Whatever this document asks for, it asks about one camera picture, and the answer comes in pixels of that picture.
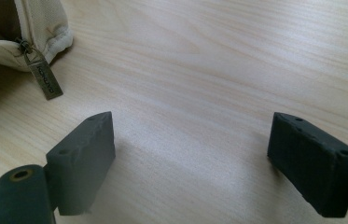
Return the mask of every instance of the metal zipper pull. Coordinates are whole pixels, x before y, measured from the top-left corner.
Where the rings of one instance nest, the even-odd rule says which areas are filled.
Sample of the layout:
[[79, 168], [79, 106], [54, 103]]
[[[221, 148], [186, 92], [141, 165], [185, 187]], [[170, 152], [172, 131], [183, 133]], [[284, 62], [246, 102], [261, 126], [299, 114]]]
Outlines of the metal zipper pull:
[[[43, 54], [38, 49], [31, 48], [29, 43], [25, 40], [20, 40], [20, 46], [24, 54], [25, 62], [28, 64], [40, 88], [45, 93], [46, 99], [50, 100], [61, 96], [63, 91]], [[33, 52], [35, 52], [36, 57], [30, 60], [29, 55]]]

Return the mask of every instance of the canvas bag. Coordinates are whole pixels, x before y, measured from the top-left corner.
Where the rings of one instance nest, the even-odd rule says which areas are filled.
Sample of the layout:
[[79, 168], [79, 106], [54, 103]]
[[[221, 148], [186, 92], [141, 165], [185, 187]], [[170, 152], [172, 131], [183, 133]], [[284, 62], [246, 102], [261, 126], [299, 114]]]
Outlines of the canvas bag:
[[44, 66], [49, 66], [56, 54], [71, 46], [72, 41], [59, 0], [0, 0], [0, 64], [31, 71], [48, 99], [50, 91], [56, 88], [51, 85], [55, 77], [49, 79], [49, 68], [41, 69], [29, 63], [45, 60]]

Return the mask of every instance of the beige bag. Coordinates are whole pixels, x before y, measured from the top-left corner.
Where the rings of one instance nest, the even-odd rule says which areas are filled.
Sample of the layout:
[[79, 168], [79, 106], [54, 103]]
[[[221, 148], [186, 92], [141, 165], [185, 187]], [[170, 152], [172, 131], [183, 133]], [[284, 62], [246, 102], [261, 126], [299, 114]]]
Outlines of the beige bag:
[[54, 92], [58, 83], [53, 83], [54, 76], [44, 66], [49, 67], [72, 40], [59, 0], [0, 0], [0, 64], [31, 71], [48, 99], [58, 93]]

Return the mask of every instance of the fabric pouch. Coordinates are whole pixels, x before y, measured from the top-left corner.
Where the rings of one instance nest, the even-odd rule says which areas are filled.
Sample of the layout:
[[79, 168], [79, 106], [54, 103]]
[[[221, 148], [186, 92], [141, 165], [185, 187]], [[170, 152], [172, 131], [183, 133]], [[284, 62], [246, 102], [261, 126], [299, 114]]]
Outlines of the fabric pouch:
[[0, 0], [0, 64], [31, 71], [47, 99], [63, 94], [49, 63], [72, 41], [59, 0]]

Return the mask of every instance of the table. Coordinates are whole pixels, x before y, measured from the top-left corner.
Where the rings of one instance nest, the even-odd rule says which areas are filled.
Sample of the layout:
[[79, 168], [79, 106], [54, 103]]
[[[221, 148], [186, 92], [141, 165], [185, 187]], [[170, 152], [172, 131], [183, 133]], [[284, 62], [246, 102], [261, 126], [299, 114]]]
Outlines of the table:
[[347, 1], [63, 6], [63, 96], [0, 66], [0, 176], [113, 113], [117, 157], [92, 214], [58, 223], [348, 223], [320, 217], [266, 155], [274, 111], [348, 144]]

